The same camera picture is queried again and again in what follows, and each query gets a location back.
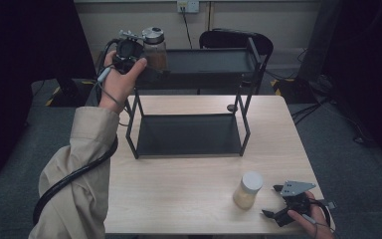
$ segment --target gray wall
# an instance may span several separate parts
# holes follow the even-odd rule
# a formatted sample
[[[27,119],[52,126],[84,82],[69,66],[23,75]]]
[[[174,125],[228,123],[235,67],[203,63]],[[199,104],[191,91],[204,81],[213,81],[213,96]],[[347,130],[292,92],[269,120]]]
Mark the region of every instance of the gray wall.
[[[259,32],[276,49],[306,48],[319,4],[319,0],[200,2],[200,12],[187,14],[186,19],[193,48],[198,48],[198,38],[208,27]],[[77,0],[76,6],[92,51],[102,50],[109,40],[118,38],[120,29],[140,34],[153,26],[165,31],[168,48],[189,48],[176,1]]]

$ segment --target shelf tray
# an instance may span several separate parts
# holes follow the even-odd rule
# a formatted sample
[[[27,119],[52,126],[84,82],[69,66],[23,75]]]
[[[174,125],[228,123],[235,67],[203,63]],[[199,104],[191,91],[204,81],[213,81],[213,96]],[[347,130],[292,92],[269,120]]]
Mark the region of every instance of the shelf tray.
[[[145,116],[139,155],[239,154],[241,141],[233,114]]]

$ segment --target beige sleeve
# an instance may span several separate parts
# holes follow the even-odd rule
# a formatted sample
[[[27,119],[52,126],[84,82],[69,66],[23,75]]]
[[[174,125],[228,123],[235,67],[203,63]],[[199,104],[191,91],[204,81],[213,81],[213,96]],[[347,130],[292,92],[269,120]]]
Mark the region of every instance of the beige sleeve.
[[[102,156],[114,141],[119,116],[102,108],[79,108],[70,145],[46,165],[39,193],[78,168]],[[107,215],[109,160],[73,181],[45,206],[29,238],[104,238]]]

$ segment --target person's hand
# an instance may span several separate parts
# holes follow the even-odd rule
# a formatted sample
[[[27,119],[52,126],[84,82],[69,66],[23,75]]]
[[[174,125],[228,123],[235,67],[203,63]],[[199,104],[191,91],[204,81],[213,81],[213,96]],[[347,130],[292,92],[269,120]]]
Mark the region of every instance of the person's hand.
[[[106,58],[104,59],[105,66],[112,64],[112,59],[115,54],[116,51],[111,51],[106,55]],[[145,69],[146,65],[147,61],[145,58],[142,58],[138,60],[132,69],[125,75],[122,75],[116,69],[111,69],[103,82],[104,92],[101,93],[101,99],[98,106],[120,114],[123,111],[123,104],[126,98],[128,98],[135,86],[135,80]]]
[[[305,194],[308,198],[315,199],[314,195],[311,192],[307,191]],[[310,217],[315,220],[315,222],[317,223],[316,225],[307,221],[299,213],[293,210],[289,210],[287,212],[287,215],[289,215],[300,226],[302,226],[303,229],[305,229],[306,233],[312,238],[316,238],[316,239],[334,238],[333,234],[330,231],[330,228],[327,225],[327,222],[325,221],[325,217],[323,215],[321,208],[317,205],[311,204],[310,211],[311,211]]]

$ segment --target chair backrest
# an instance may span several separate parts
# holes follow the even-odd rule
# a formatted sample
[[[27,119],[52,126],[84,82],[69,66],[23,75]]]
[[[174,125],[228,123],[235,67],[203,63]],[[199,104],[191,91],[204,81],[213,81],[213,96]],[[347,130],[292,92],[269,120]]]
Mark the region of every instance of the chair backrest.
[[[246,32],[240,30],[215,28],[200,35],[200,49],[203,48],[246,48],[248,38],[252,38],[256,45],[257,52],[265,56],[259,71],[259,81],[257,82],[256,93],[260,89],[267,63],[273,52],[273,43],[266,36],[260,33]]]

